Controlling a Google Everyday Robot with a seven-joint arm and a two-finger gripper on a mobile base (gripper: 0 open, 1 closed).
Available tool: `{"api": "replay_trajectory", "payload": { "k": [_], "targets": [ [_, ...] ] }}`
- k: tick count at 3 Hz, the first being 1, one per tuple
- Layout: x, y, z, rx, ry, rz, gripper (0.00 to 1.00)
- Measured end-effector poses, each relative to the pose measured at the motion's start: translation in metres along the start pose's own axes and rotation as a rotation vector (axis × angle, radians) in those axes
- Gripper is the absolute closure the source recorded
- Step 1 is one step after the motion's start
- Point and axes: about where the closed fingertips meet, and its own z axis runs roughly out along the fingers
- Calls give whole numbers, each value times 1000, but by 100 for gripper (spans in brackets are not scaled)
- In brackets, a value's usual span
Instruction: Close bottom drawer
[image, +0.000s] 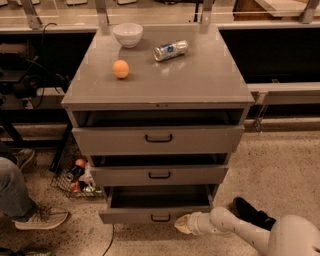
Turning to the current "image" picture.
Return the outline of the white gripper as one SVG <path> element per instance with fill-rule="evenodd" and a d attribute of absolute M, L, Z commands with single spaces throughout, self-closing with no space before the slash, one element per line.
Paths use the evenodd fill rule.
<path fill-rule="evenodd" d="M 194 212 L 179 217 L 174 227 L 183 234 L 205 235 L 211 234 L 214 226 L 210 221 L 209 213 Z"/>

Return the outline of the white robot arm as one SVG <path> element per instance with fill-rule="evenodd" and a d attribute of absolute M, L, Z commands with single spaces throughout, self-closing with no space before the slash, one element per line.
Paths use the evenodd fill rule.
<path fill-rule="evenodd" d="M 174 226 L 184 234 L 236 234 L 262 256 L 320 256 L 320 230 L 297 215 L 282 216 L 268 231 L 215 207 L 210 213 L 183 215 Z"/>

